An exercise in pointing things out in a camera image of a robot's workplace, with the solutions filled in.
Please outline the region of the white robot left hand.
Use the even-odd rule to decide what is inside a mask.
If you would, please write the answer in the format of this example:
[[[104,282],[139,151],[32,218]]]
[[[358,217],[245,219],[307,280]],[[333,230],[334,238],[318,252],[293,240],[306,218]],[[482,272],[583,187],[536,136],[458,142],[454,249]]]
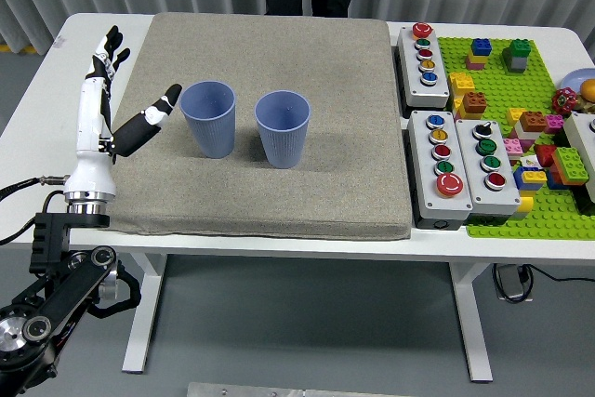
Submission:
[[[76,157],[77,166],[65,183],[69,202],[110,202],[116,193],[112,165],[142,147],[165,125],[173,112],[181,86],[172,85],[153,105],[138,112],[119,129],[112,130],[111,87],[116,72],[130,55],[121,49],[123,34],[117,26],[100,40],[81,86]]]

